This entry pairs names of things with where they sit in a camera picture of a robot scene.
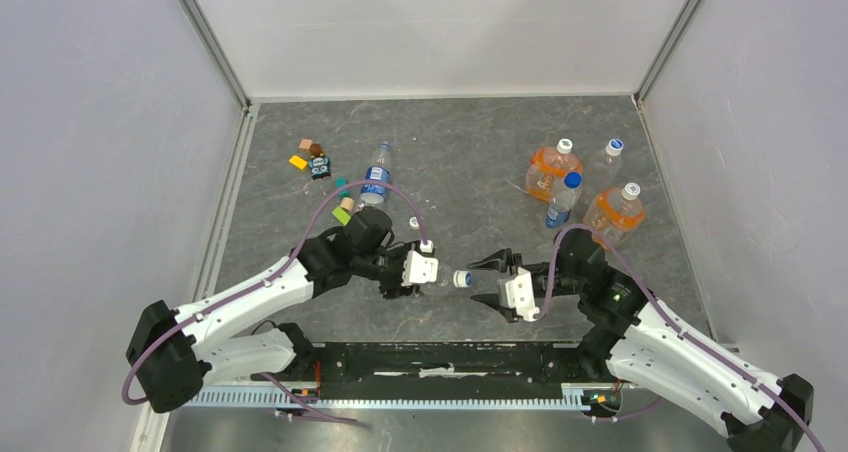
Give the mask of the clear plastic bottle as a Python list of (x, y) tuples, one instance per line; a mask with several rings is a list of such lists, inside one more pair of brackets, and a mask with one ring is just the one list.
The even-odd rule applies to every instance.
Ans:
[(456, 271), (454, 267), (440, 267), (432, 291), (437, 294), (446, 294), (455, 290), (457, 288)]

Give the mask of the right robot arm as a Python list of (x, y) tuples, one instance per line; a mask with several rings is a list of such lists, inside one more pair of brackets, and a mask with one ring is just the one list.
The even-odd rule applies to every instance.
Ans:
[(648, 389), (725, 438), (733, 451), (793, 451), (807, 438), (814, 388), (797, 374), (779, 377), (690, 326), (626, 266), (608, 264), (609, 240), (585, 225), (558, 233), (551, 258), (526, 264), (509, 248), (472, 270), (504, 274), (496, 294), (476, 301), (510, 322), (536, 321), (554, 297), (574, 295), (591, 329), (577, 347), (580, 372)]

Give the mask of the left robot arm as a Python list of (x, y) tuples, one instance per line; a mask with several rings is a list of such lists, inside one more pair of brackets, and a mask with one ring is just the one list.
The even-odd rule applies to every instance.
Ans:
[(206, 385), (259, 373), (306, 377), (313, 351), (281, 328), (245, 336), (243, 330), (286, 308), (347, 285), (354, 277), (375, 282), (386, 298), (411, 295), (437, 278), (432, 241), (388, 244), (393, 222), (367, 207), (345, 225), (302, 240), (266, 270), (214, 295), (176, 308), (158, 300), (146, 306), (130, 339), (128, 379), (156, 413), (190, 402)]

